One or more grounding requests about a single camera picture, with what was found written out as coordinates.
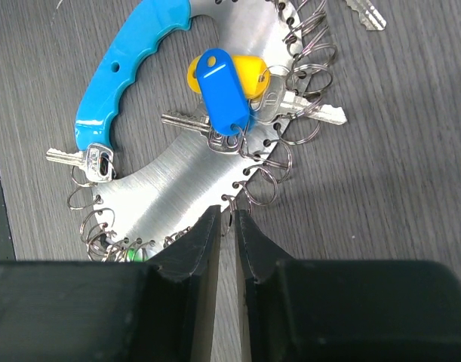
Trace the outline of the metal key organizer blue handle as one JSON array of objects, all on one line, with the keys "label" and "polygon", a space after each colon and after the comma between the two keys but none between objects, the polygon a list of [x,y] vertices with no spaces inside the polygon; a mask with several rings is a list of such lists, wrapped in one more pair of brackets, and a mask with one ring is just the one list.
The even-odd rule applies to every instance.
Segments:
[{"label": "metal key organizer blue handle", "polygon": [[[285,87],[309,102],[322,100],[323,90],[308,88],[312,77],[328,73],[336,46],[324,41],[329,26],[324,1],[153,1],[135,7],[97,67],[75,116],[77,151],[92,143],[109,147],[110,128],[121,96],[136,81],[142,62],[158,51],[163,38],[186,31],[194,17],[210,17],[219,32],[215,48],[232,55],[261,58],[270,75],[284,77]],[[191,115],[207,115],[201,95]],[[273,194],[290,175],[293,161],[273,160],[272,151],[290,151],[296,140],[284,138],[295,121],[280,118],[262,124],[252,116],[244,129],[238,154],[211,151],[195,131],[179,127],[180,135],[151,163],[109,183],[87,179],[78,189],[90,189],[89,225],[83,221],[79,236],[88,258],[96,262],[125,262],[127,249],[146,249],[151,259],[188,233],[209,206],[233,211],[238,199],[249,207],[266,206],[249,189],[259,174]]]}]

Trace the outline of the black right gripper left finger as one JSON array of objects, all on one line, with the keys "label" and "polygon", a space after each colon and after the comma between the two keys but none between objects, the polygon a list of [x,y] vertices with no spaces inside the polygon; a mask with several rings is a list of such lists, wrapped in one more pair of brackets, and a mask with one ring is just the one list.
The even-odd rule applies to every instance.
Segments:
[{"label": "black right gripper left finger", "polygon": [[208,361],[220,208],[145,262],[0,262],[0,361]]}]

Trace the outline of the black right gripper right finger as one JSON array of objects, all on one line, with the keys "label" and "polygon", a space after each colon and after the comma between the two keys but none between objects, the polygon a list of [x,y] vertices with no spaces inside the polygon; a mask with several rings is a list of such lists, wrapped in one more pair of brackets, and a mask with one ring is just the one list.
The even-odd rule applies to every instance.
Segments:
[{"label": "black right gripper right finger", "polygon": [[234,214],[244,361],[461,361],[461,283],[426,260],[296,259]]}]

